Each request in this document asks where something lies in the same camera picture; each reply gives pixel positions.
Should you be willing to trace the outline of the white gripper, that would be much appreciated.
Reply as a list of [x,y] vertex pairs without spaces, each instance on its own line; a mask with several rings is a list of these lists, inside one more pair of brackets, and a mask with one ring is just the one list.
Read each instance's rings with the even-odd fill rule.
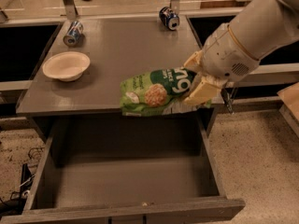
[[240,45],[228,23],[221,24],[206,39],[202,51],[191,55],[183,67],[198,73],[202,63],[204,71],[210,76],[202,76],[193,82],[191,91],[182,100],[185,105],[201,105],[210,101],[221,92],[223,80],[239,82],[260,64]]

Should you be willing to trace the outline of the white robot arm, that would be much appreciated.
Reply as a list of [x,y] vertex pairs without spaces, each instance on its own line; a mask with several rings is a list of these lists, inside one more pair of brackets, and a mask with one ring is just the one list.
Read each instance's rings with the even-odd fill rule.
[[203,104],[228,82],[242,80],[273,51],[299,40],[299,0],[253,0],[221,24],[184,67],[196,73],[185,105]]

